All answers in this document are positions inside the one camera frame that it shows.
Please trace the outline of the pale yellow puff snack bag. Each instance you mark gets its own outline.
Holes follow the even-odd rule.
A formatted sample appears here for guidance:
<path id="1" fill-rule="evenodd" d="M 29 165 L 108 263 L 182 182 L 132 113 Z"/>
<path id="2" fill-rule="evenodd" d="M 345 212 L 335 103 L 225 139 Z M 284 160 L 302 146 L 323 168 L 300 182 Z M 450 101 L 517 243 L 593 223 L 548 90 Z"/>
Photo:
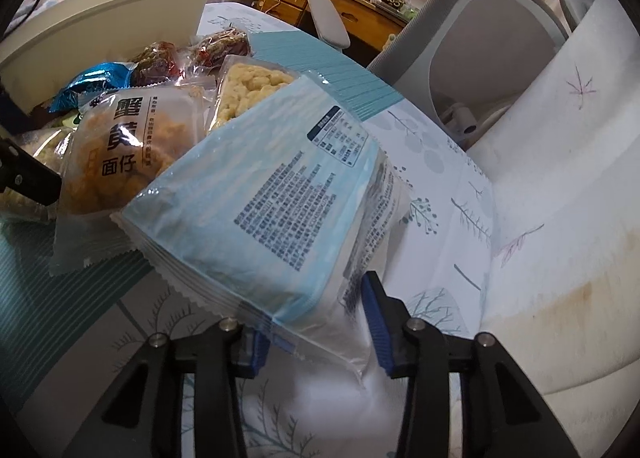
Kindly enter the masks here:
<path id="1" fill-rule="evenodd" d="M 1 220 L 50 223 L 75 130 L 55 127 L 1 140 Z"/>

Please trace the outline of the orange crab roe snack bag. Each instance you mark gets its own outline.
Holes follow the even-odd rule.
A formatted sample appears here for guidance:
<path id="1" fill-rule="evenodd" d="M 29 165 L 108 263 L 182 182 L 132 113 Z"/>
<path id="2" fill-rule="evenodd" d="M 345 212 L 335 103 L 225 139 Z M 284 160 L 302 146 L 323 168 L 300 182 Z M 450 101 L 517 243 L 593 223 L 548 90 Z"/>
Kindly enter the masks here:
<path id="1" fill-rule="evenodd" d="M 132 249 L 112 215 L 205 137 L 213 100 L 201 86 L 159 85 L 105 92 L 85 106 L 64 157 L 52 275 Z"/>

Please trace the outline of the light blue snack bag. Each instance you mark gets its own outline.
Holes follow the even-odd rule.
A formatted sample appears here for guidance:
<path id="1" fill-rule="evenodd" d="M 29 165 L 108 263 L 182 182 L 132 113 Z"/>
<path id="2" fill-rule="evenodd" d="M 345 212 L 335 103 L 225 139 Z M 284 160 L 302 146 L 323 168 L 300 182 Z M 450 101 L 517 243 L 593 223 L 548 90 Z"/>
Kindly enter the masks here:
<path id="1" fill-rule="evenodd" d="M 409 206 L 378 140 L 307 72 L 209 133 L 113 221 L 200 307 L 362 374 L 361 278 L 385 269 Z"/>

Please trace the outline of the blue foil snack packet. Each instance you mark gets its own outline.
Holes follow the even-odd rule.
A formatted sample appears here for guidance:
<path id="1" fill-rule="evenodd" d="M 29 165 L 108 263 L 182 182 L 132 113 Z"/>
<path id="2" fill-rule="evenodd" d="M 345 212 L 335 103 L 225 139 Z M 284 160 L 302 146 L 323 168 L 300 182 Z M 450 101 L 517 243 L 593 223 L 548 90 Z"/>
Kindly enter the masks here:
<path id="1" fill-rule="evenodd" d="M 104 91 L 128 88 L 136 66 L 133 62 L 104 62 L 83 70 L 56 93 L 49 113 L 78 110 Z"/>

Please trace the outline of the white plastic organizer tray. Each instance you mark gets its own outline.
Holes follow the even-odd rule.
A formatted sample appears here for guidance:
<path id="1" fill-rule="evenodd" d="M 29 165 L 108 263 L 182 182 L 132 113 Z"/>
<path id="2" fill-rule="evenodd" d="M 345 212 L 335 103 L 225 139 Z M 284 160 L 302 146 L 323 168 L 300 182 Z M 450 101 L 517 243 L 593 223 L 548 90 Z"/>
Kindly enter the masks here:
<path id="1" fill-rule="evenodd" d="M 1 42 L 1 82 L 24 113 L 87 68 L 127 61 L 154 41 L 180 47 L 207 0 L 64 0 Z"/>

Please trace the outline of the teal patterned tablecloth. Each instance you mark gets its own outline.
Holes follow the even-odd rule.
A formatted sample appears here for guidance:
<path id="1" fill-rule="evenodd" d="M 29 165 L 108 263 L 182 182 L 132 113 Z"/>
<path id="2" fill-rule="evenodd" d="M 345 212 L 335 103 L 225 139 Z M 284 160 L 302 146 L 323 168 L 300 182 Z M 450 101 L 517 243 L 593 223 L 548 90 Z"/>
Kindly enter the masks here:
<path id="1" fill-rule="evenodd" d="M 250 456 L 390 457 L 406 385 L 376 361 L 363 274 L 448 335 L 480 328 L 494 233 L 480 167 L 345 55 L 272 18 L 246 25 L 255 58 L 294 82 L 104 218 L 124 253 L 55 275 L 78 234 L 2 225 L 1 398 L 44 456 L 146 340 L 235 317 L 271 345 L 236 384 Z"/>

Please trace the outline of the clear nut mix bag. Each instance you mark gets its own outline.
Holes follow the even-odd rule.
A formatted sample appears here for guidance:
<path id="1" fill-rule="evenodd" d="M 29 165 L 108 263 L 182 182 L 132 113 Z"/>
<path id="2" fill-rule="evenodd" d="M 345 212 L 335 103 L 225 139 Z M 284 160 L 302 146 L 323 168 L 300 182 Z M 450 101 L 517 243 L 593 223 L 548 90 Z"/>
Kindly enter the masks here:
<path id="1" fill-rule="evenodd" d="M 129 60 L 134 63 L 130 86 L 146 87 L 176 80 L 180 76 L 178 50 L 172 42 L 156 41 Z"/>

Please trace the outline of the clear red date bag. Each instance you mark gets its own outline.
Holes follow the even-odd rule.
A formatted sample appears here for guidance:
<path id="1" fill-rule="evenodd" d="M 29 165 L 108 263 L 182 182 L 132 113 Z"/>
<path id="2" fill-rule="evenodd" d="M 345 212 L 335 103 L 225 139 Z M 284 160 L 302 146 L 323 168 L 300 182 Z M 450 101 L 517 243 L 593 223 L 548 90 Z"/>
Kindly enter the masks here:
<path id="1" fill-rule="evenodd" d="M 237 27 L 228 27 L 220 32 L 204 36 L 189 50 L 186 67 L 194 73 L 209 73 L 219 70 L 228 55 L 250 55 L 248 33 Z"/>

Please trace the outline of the grey office chair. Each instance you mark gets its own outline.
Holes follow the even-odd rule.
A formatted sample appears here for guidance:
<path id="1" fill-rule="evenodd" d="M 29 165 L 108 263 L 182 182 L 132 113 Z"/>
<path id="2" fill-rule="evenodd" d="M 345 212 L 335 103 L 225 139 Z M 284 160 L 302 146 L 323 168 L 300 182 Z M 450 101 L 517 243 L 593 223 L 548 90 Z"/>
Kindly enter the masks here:
<path id="1" fill-rule="evenodd" d="M 594 0 L 427 0 L 368 68 L 452 140 L 475 142 L 557 55 Z"/>

